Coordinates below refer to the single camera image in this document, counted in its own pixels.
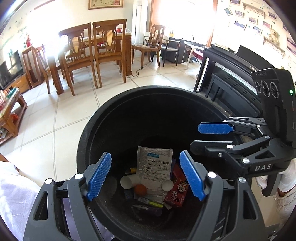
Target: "camera lens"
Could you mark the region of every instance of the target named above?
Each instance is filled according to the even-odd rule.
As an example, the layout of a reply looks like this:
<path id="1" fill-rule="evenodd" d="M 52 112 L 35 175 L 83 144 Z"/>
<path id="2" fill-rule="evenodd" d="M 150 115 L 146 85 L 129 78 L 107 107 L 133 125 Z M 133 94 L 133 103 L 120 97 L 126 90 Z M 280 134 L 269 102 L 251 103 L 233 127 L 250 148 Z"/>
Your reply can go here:
<path id="1" fill-rule="evenodd" d="M 261 94 L 261 86 L 260 86 L 260 84 L 256 81 L 256 83 L 255 83 L 255 86 L 256 86 L 256 89 L 257 89 L 257 92 L 259 93 L 259 94 Z"/>
<path id="2" fill-rule="evenodd" d="M 275 83 L 273 83 L 273 82 L 270 83 L 270 90 L 271 90 L 273 97 L 277 99 L 279 96 L 279 91 L 278 91 L 278 88 Z"/>
<path id="3" fill-rule="evenodd" d="M 265 82 L 265 80 L 261 81 L 261 87 L 262 87 L 262 90 L 263 90 L 263 94 L 264 94 L 266 97 L 269 97 L 269 88 L 268 88 L 268 85 L 267 85 L 267 83 Z"/>

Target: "wooden coffee table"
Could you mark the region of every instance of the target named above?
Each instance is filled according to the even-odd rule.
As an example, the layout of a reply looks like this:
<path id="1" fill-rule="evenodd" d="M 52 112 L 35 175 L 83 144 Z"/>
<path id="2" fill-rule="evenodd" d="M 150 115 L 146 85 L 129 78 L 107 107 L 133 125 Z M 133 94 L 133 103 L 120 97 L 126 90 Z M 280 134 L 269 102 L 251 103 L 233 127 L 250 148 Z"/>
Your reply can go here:
<path id="1" fill-rule="evenodd" d="M 19 117 L 18 120 L 13 122 L 10 113 L 16 102 L 19 102 L 21 110 L 16 113 Z M 4 109 L 0 112 L 0 126 L 4 127 L 8 131 L 6 137 L 0 139 L 0 145 L 3 142 L 7 141 L 10 137 L 16 137 L 18 135 L 19 125 L 26 109 L 27 103 L 20 93 L 19 88 L 17 88 L 13 95 L 8 99 L 8 101 L 6 101 Z"/>

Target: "white paper cup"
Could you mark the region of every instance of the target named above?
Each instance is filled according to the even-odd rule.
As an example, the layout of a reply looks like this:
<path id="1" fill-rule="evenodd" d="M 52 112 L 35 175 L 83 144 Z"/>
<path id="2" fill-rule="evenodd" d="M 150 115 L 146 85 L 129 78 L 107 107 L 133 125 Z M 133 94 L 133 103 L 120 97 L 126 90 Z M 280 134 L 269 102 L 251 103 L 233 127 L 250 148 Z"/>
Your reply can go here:
<path id="1" fill-rule="evenodd" d="M 131 189 L 139 183 L 140 183 L 140 178 L 138 175 L 135 175 L 135 174 L 129 175 L 129 176 L 123 176 L 120 179 L 120 185 L 124 189 Z"/>
<path id="2" fill-rule="evenodd" d="M 165 191 L 165 192 L 169 192 L 170 190 L 172 190 L 174 187 L 174 183 L 171 180 L 165 180 L 162 182 L 161 184 L 161 188 Z"/>

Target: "teddy bear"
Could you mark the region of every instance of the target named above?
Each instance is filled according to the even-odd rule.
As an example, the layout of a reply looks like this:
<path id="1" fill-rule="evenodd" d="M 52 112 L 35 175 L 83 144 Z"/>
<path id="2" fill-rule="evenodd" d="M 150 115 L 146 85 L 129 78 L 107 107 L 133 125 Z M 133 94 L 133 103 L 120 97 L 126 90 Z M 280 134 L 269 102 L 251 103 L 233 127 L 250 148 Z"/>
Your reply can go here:
<path id="1" fill-rule="evenodd" d="M 268 35 L 269 40 L 274 42 L 276 45 L 279 45 L 279 34 L 277 31 L 275 31 L 274 29 L 270 30 L 270 34 Z"/>

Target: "black trash bin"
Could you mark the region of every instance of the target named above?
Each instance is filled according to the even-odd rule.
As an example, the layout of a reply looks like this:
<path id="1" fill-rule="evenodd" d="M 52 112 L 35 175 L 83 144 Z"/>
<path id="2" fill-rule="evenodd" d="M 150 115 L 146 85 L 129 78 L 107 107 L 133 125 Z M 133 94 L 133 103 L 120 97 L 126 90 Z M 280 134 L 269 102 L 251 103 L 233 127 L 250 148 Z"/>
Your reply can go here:
<path id="1" fill-rule="evenodd" d="M 197 131 L 201 122 L 221 122 L 225 112 L 197 93 L 179 88 L 146 86 L 123 92 L 103 104 L 89 120 L 77 150 L 77 169 L 84 172 L 103 152 L 112 156 L 99 196 L 89 205 L 98 220 L 121 240 L 186 240 L 203 205 L 187 193 L 182 208 L 164 211 L 162 216 L 139 216 L 120 186 L 127 167 L 135 167 L 137 147 L 173 148 L 173 158 L 189 150 L 193 140 L 225 140 L 241 144 L 239 136 L 205 135 Z M 234 169 L 219 158 L 194 156 L 208 171 L 235 180 Z"/>

